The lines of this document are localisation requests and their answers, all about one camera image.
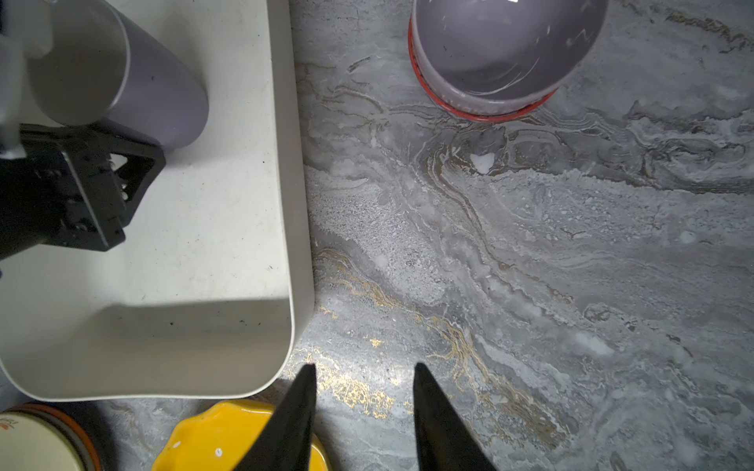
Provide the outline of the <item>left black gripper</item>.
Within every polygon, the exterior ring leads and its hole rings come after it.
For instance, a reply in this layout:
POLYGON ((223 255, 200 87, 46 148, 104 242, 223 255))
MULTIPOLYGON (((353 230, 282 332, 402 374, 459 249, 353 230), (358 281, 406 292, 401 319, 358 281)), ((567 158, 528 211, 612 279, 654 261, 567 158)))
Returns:
POLYGON ((90 128, 25 124, 27 159, 1 161, 1 258, 37 245, 108 251, 126 239, 163 149, 90 128))

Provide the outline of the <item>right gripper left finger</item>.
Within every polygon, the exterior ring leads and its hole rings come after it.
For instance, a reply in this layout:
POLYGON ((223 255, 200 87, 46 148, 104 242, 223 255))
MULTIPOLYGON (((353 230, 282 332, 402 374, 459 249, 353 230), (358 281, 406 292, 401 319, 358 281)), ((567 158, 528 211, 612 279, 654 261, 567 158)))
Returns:
POLYGON ((235 470, 308 470, 316 395, 316 367, 305 364, 235 470))

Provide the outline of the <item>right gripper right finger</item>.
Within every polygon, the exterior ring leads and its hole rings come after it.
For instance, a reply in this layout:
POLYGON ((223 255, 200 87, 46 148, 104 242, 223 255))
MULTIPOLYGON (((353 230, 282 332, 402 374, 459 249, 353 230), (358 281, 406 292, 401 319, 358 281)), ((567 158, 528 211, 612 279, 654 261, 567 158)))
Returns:
POLYGON ((496 470, 424 363, 415 365, 412 391, 419 470, 496 470))

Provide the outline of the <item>yellow dotted scalloped plate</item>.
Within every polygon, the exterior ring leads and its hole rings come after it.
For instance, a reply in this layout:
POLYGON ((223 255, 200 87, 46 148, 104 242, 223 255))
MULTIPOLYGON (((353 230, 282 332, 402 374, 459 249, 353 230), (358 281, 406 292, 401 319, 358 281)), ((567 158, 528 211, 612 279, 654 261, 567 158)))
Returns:
MULTIPOLYGON (((152 468, 235 470, 277 406, 254 400, 219 402, 206 412, 180 422, 152 468)), ((327 453, 312 430, 308 470, 330 468, 327 453)))

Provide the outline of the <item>lavender mug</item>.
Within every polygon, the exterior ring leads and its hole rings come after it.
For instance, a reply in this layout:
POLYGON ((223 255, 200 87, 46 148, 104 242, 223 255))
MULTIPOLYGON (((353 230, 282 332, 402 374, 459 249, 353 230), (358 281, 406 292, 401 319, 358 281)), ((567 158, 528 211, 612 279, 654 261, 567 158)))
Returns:
POLYGON ((27 62, 31 92, 48 118, 168 149, 199 138, 206 91, 152 35, 106 1, 58 1, 51 27, 51 51, 27 62))

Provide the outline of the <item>white plastic bin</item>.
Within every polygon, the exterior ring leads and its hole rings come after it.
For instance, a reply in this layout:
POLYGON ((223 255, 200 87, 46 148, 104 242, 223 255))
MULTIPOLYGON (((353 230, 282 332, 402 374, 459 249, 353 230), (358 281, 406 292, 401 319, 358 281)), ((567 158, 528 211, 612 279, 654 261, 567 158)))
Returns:
POLYGON ((208 121, 169 154, 121 245, 2 263, 2 371, 47 402, 257 394, 315 298, 289 5, 116 8, 202 75, 208 121))

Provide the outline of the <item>lavender bowl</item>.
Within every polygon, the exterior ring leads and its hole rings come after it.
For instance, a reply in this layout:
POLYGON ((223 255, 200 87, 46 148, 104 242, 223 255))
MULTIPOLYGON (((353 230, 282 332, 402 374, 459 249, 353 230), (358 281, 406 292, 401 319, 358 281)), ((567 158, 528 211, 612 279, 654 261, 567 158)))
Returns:
POLYGON ((546 100, 584 61, 605 0, 417 0, 410 50, 437 102, 494 120, 546 100))

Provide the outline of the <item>cream plate with characters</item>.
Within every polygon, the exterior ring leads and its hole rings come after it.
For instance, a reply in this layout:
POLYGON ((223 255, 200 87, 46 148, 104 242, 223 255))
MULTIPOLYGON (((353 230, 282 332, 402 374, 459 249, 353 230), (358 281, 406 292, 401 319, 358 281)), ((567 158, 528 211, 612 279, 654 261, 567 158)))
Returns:
POLYGON ((72 443, 56 428, 33 416, 1 414, 2 470, 84 470, 72 443))

